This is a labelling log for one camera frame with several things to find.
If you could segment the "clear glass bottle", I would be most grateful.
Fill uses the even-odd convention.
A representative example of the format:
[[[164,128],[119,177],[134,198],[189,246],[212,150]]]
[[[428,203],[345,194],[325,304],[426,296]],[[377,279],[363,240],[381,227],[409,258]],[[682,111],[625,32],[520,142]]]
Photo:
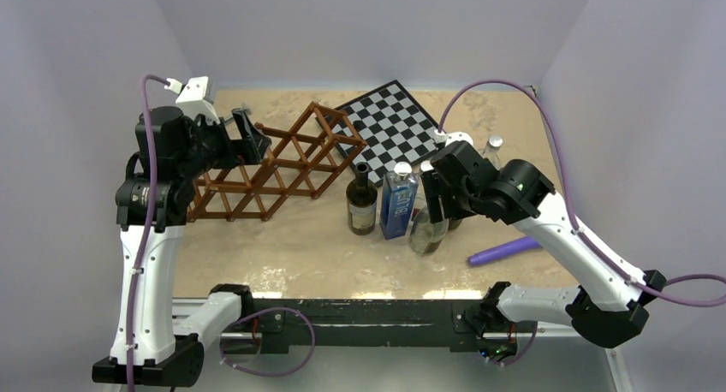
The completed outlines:
[[[433,223],[428,209],[423,208],[414,217],[409,246],[420,256],[431,255],[440,247],[448,229],[448,219]]]

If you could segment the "brown wooden wine rack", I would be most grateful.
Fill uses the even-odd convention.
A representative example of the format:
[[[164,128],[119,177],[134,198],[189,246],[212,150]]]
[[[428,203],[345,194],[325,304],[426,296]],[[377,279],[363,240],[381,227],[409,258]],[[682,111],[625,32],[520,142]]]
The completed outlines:
[[[211,170],[194,182],[187,220],[268,221],[291,197],[318,199],[365,149],[348,114],[311,102],[287,130],[254,125],[271,138],[260,164]]]

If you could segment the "dark green wine bottle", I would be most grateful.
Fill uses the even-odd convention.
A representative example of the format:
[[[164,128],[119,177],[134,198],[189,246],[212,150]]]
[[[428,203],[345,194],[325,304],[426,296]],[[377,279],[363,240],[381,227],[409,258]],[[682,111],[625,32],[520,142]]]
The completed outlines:
[[[354,179],[346,188],[348,227],[355,235],[369,235],[375,227],[378,190],[369,179],[367,163],[354,166]]]

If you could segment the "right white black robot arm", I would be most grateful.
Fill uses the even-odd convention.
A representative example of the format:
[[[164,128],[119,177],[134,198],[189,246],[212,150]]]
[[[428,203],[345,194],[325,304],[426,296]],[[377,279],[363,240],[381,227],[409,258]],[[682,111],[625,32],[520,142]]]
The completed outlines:
[[[469,319],[483,336],[519,322],[567,325],[589,342],[613,348],[640,335],[650,317],[647,289],[664,288],[657,270],[641,270],[604,243],[591,249],[569,219],[564,197],[536,166],[514,159],[501,169],[466,141],[438,151],[422,174],[434,223],[483,216],[533,238],[576,280],[570,288],[496,282]]]

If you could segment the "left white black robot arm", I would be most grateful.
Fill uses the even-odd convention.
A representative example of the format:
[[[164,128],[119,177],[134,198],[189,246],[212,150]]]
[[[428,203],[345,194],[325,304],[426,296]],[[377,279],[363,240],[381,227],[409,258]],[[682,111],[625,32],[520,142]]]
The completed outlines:
[[[253,325],[252,295],[240,284],[217,285],[181,321],[172,314],[176,256],[195,181],[210,169],[260,163],[271,143],[246,109],[233,110],[232,118],[241,135],[237,140],[222,122],[188,117],[175,106],[140,116],[139,149],[115,196],[124,257],[119,323],[109,355],[92,367],[95,383],[189,388],[224,329]]]

